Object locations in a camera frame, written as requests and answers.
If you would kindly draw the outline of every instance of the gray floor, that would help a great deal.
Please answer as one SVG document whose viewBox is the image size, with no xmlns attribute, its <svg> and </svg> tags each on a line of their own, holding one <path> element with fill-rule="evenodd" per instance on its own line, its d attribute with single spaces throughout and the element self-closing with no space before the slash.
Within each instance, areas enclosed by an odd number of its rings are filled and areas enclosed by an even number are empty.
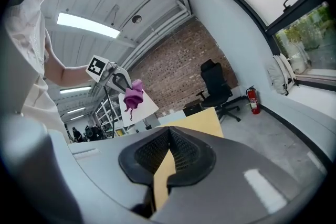
<svg viewBox="0 0 336 224">
<path fill-rule="evenodd" d="M 231 105 L 240 107 L 239 112 L 233 111 L 241 118 L 240 122 L 229 116 L 222 118 L 220 124 L 225 138 L 241 142 L 263 154 L 295 178 L 301 187 L 324 176 L 324 167 L 319 167 L 321 163 L 299 138 L 266 111 L 253 115 L 246 104 L 248 100 Z"/>
</svg>

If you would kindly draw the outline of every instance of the office chair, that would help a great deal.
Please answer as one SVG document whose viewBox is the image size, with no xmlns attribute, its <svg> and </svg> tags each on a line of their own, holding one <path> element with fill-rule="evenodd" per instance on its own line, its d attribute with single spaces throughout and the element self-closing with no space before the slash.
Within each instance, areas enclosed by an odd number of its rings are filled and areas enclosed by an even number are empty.
<svg viewBox="0 0 336 224">
<path fill-rule="evenodd" d="M 201 91 L 196 95 L 200 95 L 204 99 L 201 105 L 205 108 L 215 107 L 219 120 L 224 115 L 228 115 L 239 122 L 240 118 L 231 114 L 230 111 L 233 109 L 239 111 L 240 108 L 238 106 L 232 108 L 225 107 L 225 103 L 227 99 L 232 96 L 232 92 L 223 77 L 221 64 L 219 62 L 214 63 L 211 59 L 207 60 L 201 65 L 201 76 L 206 84 L 208 93 L 210 94 L 207 98 L 203 95 L 204 91 Z"/>
</svg>

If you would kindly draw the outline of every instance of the metal shelving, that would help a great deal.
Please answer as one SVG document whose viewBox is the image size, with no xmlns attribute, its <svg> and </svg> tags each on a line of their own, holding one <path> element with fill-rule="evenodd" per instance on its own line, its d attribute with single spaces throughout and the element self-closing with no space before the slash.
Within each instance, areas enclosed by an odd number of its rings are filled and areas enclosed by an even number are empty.
<svg viewBox="0 0 336 224">
<path fill-rule="evenodd" d="M 111 100 L 113 99 L 117 99 L 118 100 L 118 96 L 115 95 L 113 97 L 110 97 Z M 100 125 L 103 127 L 105 125 L 110 125 L 111 128 L 108 129 L 107 131 L 105 132 L 112 132 L 112 118 L 111 118 L 111 114 L 112 114 L 112 117 L 113 117 L 113 120 L 114 120 L 114 134 L 116 136 L 119 136 L 118 133 L 117 133 L 117 130 L 123 130 L 124 134 L 126 134 L 126 130 L 124 128 L 124 124 L 123 124 L 123 121 L 122 121 L 122 116 L 121 114 L 118 115 L 118 113 L 116 112 L 116 109 L 120 109 L 120 105 L 117 104 L 117 105 L 113 105 L 113 102 L 112 102 L 112 112 L 111 113 L 111 109 L 107 110 L 107 108 L 109 108 L 109 104 L 108 104 L 108 101 L 105 100 L 104 103 L 101 102 L 101 106 L 97 109 L 97 111 L 95 112 L 96 114 L 96 117 L 100 123 Z M 103 115 L 100 115 L 98 116 L 98 113 L 101 113 L 100 110 L 103 109 Z"/>
</svg>

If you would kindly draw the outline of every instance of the white backpack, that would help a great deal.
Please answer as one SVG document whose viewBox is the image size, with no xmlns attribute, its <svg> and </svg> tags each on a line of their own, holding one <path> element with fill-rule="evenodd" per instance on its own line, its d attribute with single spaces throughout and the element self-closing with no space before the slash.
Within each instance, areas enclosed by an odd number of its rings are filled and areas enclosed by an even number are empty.
<svg viewBox="0 0 336 224">
<path fill-rule="evenodd" d="M 283 54 L 274 55 L 273 58 L 273 63 L 267 69 L 272 85 L 278 93 L 288 95 L 288 90 L 294 85 L 296 76 Z"/>
</svg>

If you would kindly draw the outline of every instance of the fire extinguisher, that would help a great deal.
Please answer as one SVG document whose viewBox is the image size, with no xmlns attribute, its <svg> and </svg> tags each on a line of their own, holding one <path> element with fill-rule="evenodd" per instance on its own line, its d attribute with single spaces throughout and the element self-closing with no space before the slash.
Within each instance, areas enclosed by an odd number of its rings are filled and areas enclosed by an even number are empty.
<svg viewBox="0 0 336 224">
<path fill-rule="evenodd" d="M 254 88 L 254 86 L 252 86 L 252 87 L 250 87 L 246 90 L 246 96 L 247 96 L 248 100 L 250 101 L 250 106 L 251 106 L 252 113 L 254 115 L 259 114 L 260 113 L 260 105 L 258 103 L 257 91 Z"/>
</svg>

